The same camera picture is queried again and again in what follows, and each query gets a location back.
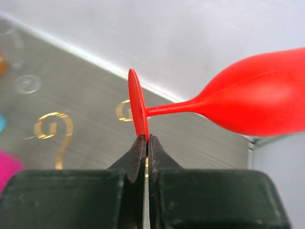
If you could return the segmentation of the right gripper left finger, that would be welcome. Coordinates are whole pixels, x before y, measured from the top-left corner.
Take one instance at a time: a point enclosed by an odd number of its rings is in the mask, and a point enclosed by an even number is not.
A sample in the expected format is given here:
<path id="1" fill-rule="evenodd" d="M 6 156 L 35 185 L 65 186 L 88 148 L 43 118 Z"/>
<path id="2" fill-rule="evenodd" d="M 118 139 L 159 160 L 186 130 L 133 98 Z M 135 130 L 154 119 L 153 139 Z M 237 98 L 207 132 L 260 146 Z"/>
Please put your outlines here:
<path id="1" fill-rule="evenodd" d="M 141 229 L 146 138 L 102 170 L 24 170 L 0 195 L 3 229 Z"/>

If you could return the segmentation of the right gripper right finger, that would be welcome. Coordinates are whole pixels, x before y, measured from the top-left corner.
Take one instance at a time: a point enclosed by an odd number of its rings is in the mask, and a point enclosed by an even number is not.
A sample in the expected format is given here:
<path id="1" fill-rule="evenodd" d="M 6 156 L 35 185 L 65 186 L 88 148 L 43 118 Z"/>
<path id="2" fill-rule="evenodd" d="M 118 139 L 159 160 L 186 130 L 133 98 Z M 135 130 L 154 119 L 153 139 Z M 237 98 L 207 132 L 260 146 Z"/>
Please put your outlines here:
<path id="1" fill-rule="evenodd" d="M 148 142 L 152 229 L 289 229 L 271 178 L 248 169 L 186 169 L 151 135 Z"/>

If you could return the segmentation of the red plastic wine glass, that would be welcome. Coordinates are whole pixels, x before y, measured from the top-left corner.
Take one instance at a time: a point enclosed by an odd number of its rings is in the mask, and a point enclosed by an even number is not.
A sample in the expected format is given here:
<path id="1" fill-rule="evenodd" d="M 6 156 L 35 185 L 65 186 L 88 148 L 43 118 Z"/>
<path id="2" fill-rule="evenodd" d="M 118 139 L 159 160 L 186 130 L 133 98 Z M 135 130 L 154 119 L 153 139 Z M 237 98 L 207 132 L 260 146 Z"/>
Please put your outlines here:
<path id="1" fill-rule="evenodd" d="M 137 135 L 148 135 L 148 117 L 181 112 L 200 114 L 229 131 L 275 136 L 305 129 L 305 50 L 254 55 L 218 73 L 193 99 L 147 107 L 136 71 L 128 90 Z"/>

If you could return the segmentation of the blue plastic wine glass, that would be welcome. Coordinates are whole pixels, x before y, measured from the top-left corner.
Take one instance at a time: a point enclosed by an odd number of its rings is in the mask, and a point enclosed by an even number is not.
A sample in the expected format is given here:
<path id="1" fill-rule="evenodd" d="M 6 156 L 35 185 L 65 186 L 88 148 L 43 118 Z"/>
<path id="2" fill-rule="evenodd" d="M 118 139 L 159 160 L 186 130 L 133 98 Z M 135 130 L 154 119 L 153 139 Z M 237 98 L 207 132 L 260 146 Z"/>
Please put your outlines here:
<path id="1" fill-rule="evenodd" d="M 6 119 L 3 115 L 0 114 L 0 133 L 4 130 L 6 126 Z"/>

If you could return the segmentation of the clear wine glass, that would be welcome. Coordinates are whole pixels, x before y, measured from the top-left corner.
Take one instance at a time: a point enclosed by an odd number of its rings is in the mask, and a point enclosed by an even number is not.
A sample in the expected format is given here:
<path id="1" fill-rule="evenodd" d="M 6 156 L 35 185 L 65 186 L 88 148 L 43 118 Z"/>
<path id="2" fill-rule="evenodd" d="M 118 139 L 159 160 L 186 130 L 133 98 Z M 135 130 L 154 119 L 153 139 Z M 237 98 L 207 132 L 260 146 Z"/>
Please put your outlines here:
<path id="1" fill-rule="evenodd" d="M 0 29 L 0 55 L 13 73 L 13 85 L 18 93 L 31 94 L 41 88 L 40 77 L 27 70 L 24 43 L 17 29 L 12 26 Z"/>

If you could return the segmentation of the wooden compartment tray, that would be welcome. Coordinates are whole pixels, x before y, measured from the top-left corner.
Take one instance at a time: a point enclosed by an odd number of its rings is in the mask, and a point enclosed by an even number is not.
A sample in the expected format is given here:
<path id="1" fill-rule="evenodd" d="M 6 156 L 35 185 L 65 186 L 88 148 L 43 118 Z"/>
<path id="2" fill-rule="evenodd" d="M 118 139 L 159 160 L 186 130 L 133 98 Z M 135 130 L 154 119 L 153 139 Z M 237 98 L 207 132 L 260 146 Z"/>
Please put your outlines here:
<path id="1" fill-rule="evenodd" d="M 9 66 L 3 57 L 0 56 L 0 76 L 4 75 L 9 70 Z"/>

